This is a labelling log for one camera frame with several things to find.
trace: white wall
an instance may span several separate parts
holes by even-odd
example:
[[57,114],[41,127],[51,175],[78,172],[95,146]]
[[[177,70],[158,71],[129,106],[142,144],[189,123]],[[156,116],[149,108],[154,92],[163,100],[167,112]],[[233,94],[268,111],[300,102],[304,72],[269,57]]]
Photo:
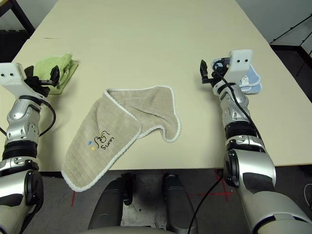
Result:
[[[263,37],[271,42],[312,14],[312,0],[236,0]],[[277,45],[299,45],[312,32],[312,17],[276,40]],[[302,45],[312,50],[312,35]]]
[[[312,0],[236,1],[268,42],[312,14]],[[18,2],[33,26],[37,28],[57,0],[18,0]],[[9,11],[0,18],[0,29],[19,30],[23,27],[12,11]],[[299,45],[311,31],[312,18],[274,44]],[[312,50],[312,35],[302,46],[307,52]]]
[[[18,0],[32,25],[37,28],[58,0]],[[0,18],[0,30],[24,29],[11,10]]]

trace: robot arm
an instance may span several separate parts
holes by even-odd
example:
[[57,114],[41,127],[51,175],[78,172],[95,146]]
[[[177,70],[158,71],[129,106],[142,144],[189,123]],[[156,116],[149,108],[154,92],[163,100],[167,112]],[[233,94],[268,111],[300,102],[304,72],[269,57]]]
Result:
[[241,110],[250,115],[248,98],[237,84],[249,70],[251,57],[251,50],[232,51],[230,58],[213,64],[211,79],[204,61],[200,67],[202,82],[211,83],[221,103],[227,139],[224,179],[239,190],[251,233],[311,233],[312,222],[304,212],[290,198],[274,191],[274,164],[256,127]]
[[43,204],[36,156],[40,105],[50,89],[41,85],[56,84],[59,72],[55,67],[51,80],[41,82],[32,71],[28,69],[26,77],[20,64],[0,63],[0,84],[17,99],[7,116],[9,127],[0,162],[0,232],[5,234],[23,232]]

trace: towel with white trim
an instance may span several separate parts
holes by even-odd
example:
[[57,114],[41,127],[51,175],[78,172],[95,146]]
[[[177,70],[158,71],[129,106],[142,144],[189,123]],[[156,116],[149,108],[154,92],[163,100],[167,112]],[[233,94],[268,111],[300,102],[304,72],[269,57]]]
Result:
[[139,138],[161,129],[166,142],[180,134],[173,91],[167,86],[106,90],[78,129],[62,165],[74,191],[93,186]]

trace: blue cloth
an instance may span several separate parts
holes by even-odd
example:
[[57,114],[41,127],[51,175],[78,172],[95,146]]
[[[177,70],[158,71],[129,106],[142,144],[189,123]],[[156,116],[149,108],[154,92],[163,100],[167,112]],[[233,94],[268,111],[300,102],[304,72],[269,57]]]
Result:
[[[222,63],[217,63],[216,65],[222,67]],[[250,65],[249,71],[239,81],[238,86],[245,94],[257,94],[262,90],[261,77],[257,74],[252,65]]]

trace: beige tabletop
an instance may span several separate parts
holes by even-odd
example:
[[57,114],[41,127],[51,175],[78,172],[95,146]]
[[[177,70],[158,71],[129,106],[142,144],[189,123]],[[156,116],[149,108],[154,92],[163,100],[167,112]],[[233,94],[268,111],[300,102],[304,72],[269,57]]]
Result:
[[[249,96],[249,110],[273,162],[312,163],[312,105],[234,0],[59,0],[14,59],[27,67],[71,52],[79,61],[63,94],[48,98],[57,121],[39,140],[41,171],[60,170],[78,127],[104,89],[159,84],[175,92],[181,136],[165,143],[154,131],[137,140],[112,169],[221,167],[221,109],[210,85],[201,84],[199,64],[236,49],[253,50],[263,90]],[[1,87],[3,128],[13,102]],[[50,121],[43,108],[40,128]]]

